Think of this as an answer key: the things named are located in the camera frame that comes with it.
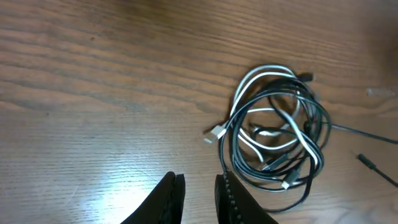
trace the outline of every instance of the tangled cable bundle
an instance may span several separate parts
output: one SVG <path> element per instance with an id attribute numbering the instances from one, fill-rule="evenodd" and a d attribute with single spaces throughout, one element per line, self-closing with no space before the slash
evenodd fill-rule
<path id="1" fill-rule="evenodd" d="M 262 84 L 261 78 L 267 76 L 277 77 L 277 79 Z M 313 75 L 311 73 L 297 75 L 291 69 L 282 65 L 263 65 L 251 70 L 241 80 L 236 89 L 227 122 L 222 126 L 216 126 L 206 135 L 205 141 L 207 143 L 220 140 L 219 154 L 224 172 L 228 168 L 223 149 L 226 136 L 229 136 L 229 155 L 233 170 L 249 185 L 269 192 L 283 192 L 287 189 L 305 186 L 303 195 L 295 203 L 285 208 L 265 208 L 266 212 L 287 211 L 299 205 L 308 197 L 312 180 L 323 169 L 325 159 L 322 149 L 328 142 L 332 128 L 397 144 L 395 140 L 332 124 L 326 109 L 319 104 L 313 91 L 305 84 L 312 80 Z M 260 89 L 255 94 L 245 97 L 248 95 L 250 87 L 257 84 L 260 85 Z M 276 101 L 280 96 L 289 96 L 295 100 L 295 109 L 291 114 L 277 106 Z M 269 102 L 270 107 L 253 107 L 263 99 Z M 252 130 L 245 130 L 243 128 L 245 117 L 248 113 L 254 112 L 273 112 L 281 118 L 284 124 L 280 127 L 255 124 L 252 125 Z M 305 117 L 305 122 L 301 127 L 296 122 L 299 115 Z M 279 146 L 266 146 L 256 140 L 258 135 L 273 138 L 288 135 L 292 139 Z M 244 158 L 242 144 L 247 145 L 256 153 L 262 164 L 260 169 L 251 166 Z M 265 160 L 263 155 L 270 152 L 277 154 L 272 159 Z M 306 161 L 310 163 L 309 172 L 302 176 L 301 168 Z M 280 183 L 280 187 L 265 187 L 265 182 Z"/>

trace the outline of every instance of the wooden table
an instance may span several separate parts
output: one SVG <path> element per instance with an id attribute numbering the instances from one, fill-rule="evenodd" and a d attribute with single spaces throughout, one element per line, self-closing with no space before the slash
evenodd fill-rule
<path id="1" fill-rule="evenodd" d="M 396 138 L 393 0 L 1 0 L 0 223 L 119 223 L 184 173 L 184 223 L 216 223 L 215 146 L 238 81 L 277 62 L 313 71 L 334 122 Z M 303 206 L 280 223 L 396 223 L 397 147 L 334 131 Z M 268 194 L 265 207 L 301 190 Z"/>

